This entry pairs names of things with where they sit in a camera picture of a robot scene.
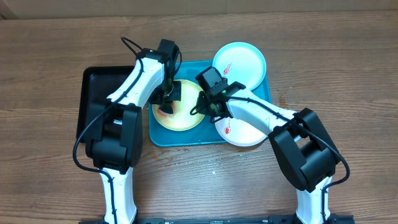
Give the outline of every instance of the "blue tray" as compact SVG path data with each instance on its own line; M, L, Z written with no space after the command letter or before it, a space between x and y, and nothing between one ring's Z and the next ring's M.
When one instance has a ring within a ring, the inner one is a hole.
M183 62L180 70L175 75L175 79L185 79L198 83L195 77L207 67L212 66L212 64L212 60ZM267 75L262 83L253 90L253 93L263 100L271 102ZM156 121L151 105L149 106L149 137L154 144L161 147L192 146L226 142L218 134L216 126L210 123L209 116L205 116L205 118L192 129L187 131L172 131L163 127Z

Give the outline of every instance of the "tray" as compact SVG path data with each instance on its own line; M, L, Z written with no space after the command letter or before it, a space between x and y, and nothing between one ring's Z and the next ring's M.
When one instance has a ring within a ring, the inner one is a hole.
M174 79L186 79L198 83L195 77L207 67L212 66L212 64L212 60L183 62ZM263 100L271 102L267 75L262 83L253 90L253 93ZM151 106L149 107L149 137L154 144L160 147L192 146L226 142L218 134L215 125L210 123L209 116L205 116L200 124L187 131L171 131L156 121Z

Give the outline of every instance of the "yellow plate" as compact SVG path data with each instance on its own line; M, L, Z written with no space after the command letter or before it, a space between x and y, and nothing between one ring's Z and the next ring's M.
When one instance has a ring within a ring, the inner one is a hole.
M190 115L189 112L196 105L199 92L202 91L199 85L188 80L181 81L181 101L174 101L172 108L174 113L167 114L159 110L159 105L152 105L155 118L159 124L172 131L189 130L202 121L203 114Z

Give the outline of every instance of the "wood surface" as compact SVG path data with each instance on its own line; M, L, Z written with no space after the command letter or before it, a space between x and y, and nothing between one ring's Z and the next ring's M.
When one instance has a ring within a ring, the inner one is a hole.
M0 0L7 19L398 9L398 0Z
M184 61L249 42L267 60L273 102L315 110L351 167L330 209L357 223L398 222L398 11L0 21L0 223L77 223L104 214L100 176L72 160L83 71L131 65L176 41ZM134 170L139 217L293 214L295 189L269 142L161 148ZM78 158L92 162L81 146ZM338 165L335 180L345 170Z

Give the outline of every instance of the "wooden table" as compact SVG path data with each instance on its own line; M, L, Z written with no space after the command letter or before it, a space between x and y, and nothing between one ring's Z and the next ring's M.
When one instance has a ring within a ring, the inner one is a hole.
M0 21L0 223L76 223L104 214L100 176L72 161L82 74L131 65L125 35L183 60L209 60L243 41L267 60L273 102L315 110L351 167L330 209L358 223L398 222L398 12ZM134 171L139 217L293 214L295 189L269 142L145 146ZM79 148L79 160L92 165ZM344 176L338 165L335 180Z

